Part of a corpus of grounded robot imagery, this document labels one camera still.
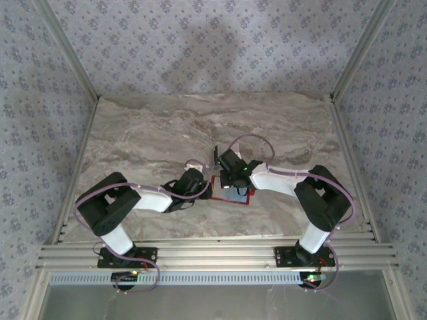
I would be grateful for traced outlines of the red card holder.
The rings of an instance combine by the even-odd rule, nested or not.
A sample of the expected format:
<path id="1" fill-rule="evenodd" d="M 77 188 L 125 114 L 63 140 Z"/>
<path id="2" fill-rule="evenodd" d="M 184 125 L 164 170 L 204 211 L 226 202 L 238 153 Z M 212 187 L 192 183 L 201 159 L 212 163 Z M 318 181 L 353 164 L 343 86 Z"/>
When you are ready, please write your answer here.
<path id="1" fill-rule="evenodd" d="M 216 175 L 211 178 L 211 186 L 211 199 L 215 201 L 223 201 L 238 205 L 249 205 L 250 198 L 255 194 L 254 190 L 249 190 L 247 188 L 221 188 L 220 177 Z"/>

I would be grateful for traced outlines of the black controller board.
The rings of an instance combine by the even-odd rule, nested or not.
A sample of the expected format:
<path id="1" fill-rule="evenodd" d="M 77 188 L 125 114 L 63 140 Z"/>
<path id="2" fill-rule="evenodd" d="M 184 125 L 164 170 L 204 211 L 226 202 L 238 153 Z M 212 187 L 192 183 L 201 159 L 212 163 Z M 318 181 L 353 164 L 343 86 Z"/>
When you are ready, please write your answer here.
<path id="1" fill-rule="evenodd" d="M 138 279 L 138 273 L 130 272 L 130 271 L 114 272 L 110 276 L 110 281 L 112 283 L 116 283 L 116 282 L 136 283 L 137 279 Z"/>
<path id="2" fill-rule="evenodd" d="M 311 288 L 319 287 L 325 279 L 326 275 L 322 273 L 304 273 L 302 275 L 303 284 Z"/>

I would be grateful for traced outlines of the aluminium front rail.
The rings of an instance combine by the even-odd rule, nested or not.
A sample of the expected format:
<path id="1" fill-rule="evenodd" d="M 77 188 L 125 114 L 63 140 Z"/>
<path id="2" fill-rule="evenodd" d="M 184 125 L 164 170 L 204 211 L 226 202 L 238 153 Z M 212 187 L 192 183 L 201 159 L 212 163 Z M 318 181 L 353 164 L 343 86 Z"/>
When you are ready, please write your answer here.
<path id="1" fill-rule="evenodd" d="M 274 247 L 294 245 L 290 237 L 211 237 L 140 241 L 158 250 L 157 264 L 163 271 L 260 271 L 276 266 Z M 349 234 L 330 242 L 343 271 L 397 269 L 396 251 L 389 243 L 370 236 Z M 37 269 L 86 271 L 97 267 L 92 243 L 44 245 Z"/>

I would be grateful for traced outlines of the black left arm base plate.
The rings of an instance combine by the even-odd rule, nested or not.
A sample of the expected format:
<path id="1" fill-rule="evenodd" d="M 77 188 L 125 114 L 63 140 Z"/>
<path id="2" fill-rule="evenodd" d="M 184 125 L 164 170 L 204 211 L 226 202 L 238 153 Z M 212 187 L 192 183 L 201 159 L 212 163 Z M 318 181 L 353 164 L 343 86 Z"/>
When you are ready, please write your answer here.
<path id="1" fill-rule="evenodd" d="M 156 247 L 133 247 L 126 254 L 126 257 L 147 259 L 157 261 L 157 248 Z M 113 255 L 107 248 L 102 248 L 99 252 L 99 259 L 97 267 L 100 269 L 125 269 L 125 268 L 153 268 L 153 265 L 143 263 L 142 261 L 124 260 Z"/>

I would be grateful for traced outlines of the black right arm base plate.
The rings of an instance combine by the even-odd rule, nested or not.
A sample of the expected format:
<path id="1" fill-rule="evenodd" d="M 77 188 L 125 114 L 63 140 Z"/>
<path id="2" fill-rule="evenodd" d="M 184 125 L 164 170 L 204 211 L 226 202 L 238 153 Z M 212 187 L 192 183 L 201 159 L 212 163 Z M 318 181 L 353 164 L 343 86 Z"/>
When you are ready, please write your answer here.
<path id="1" fill-rule="evenodd" d="M 302 247 L 274 247 L 276 267 L 335 267 L 332 250 L 320 247 L 316 253 L 309 253 Z"/>

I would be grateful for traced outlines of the aluminium side rail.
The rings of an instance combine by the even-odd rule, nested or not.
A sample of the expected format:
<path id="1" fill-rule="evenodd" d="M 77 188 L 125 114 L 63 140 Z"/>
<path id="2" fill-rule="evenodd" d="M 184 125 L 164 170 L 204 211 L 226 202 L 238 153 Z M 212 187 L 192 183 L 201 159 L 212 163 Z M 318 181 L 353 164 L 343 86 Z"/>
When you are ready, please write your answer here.
<path id="1" fill-rule="evenodd" d="M 356 200 L 358 201 L 358 212 L 363 216 L 365 223 L 370 226 L 370 231 L 373 234 L 373 239 L 375 242 L 381 243 L 382 237 L 380 230 L 378 229 L 378 226 L 375 222 L 375 217 L 369 203 L 368 193 L 364 186 L 363 178 L 352 149 L 352 144 L 346 131 L 346 126 L 344 125 L 343 118 L 340 114 L 340 108 L 336 105 L 333 95 L 330 95 L 330 100 L 332 104 L 331 115 L 338 140 L 340 141 L 340 145 L 342 147 L 344 159 L 350 172 L 352 184 L 354 186 Z"/>
<path id="2" fill-rule="evenodd" d="M 93 120 L 95 117 L 95 112 L 96 112 L 98 104 L 99 104 L 99 99 L 97 99 L 95 101 L 95 103 L 93 104 L 93 107 L 91 108 L 89 121 L 88 121 L 88 124 L 86 126 L 84 136 L 83 136 L 80 148 L 79 148 L 79 153 L 77 156 L 77 161 L 76 161 L 74 168 L 73 168 L 71 180 L 67 186 L 65 197 L 64 197 L 64 200 L 63 200 L 61 207 L 60 207 L 60 210 L 59 210 L 59 215 L 57 218 L 57 222 L 55 224 L 55 228 L 54 228 L 51 236 L 46 241 L 46 244 L 48 244 L 48 245 L 58 244 L 64 222 L 67 222 L 68 216 L 71 213 L 71 210 L 74 206 L 74 203 L 75 203 L 74 197 L 75 197 L 77 184 L 79 181 L 79 174 L 81 173 L 81 168 L 83 165 L 83 156 L 85 153 L 85 148 L 87 146 L 88 137 L 89 137 L 89 134 L 91 131 L 91 127 L 93 124 Z"/>

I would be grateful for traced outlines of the aluminium frame post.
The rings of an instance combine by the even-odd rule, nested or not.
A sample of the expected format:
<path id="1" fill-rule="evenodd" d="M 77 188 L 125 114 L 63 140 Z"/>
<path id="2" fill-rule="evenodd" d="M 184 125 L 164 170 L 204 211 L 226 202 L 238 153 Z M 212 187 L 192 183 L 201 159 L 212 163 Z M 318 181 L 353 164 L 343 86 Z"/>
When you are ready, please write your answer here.
<path id="1" fill-rule="evenodd" d="M 374 8 L 371 17 L 367 21 L 361 37 L 355 45 L 346 66 L 331 91 L 333 103 L 337 103 L 346 92 L 346 89 L 351 84 L 357 70 L 361 66 L 365 56 L 397 2 L 398 0 L 378 0 L 377 6 Z"/>
<path id="2" fill-rule="evenodd" d="M 60 48 L 64 58 L 67 60 L 71 70 L 77 77 L 79 84 L 82 86 L 87 97 L 93 102 L 97 102 L 99 97 L 93 86 L 89 75 L 87 74 L 83 64 L 77 56 L 77 52 L 73 48 L 60 20 L 58 20 L 54 10 L 50 6 L 48 0 L 31 0 L 41 16 L 44 24 L 52 34 L 56 44 Z"/>

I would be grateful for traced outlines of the aluminium frame leg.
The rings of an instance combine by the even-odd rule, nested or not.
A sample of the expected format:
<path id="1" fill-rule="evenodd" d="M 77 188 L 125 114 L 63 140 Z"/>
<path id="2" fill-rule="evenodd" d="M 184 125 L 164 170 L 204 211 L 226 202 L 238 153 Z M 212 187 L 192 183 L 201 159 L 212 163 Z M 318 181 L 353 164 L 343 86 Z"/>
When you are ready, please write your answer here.
<path id="1" fill-rule="evenodd" d="M 382 272 L 386 288 L 397 320 L 416 320 L 404 278 L 399 270 L 387 269 Z"/>
<path id="2" fill-rule="evenodd" d="M 51 278 L 49 271 L 37 271 L 21 309 L 19 320 L 39 320 Z"/>

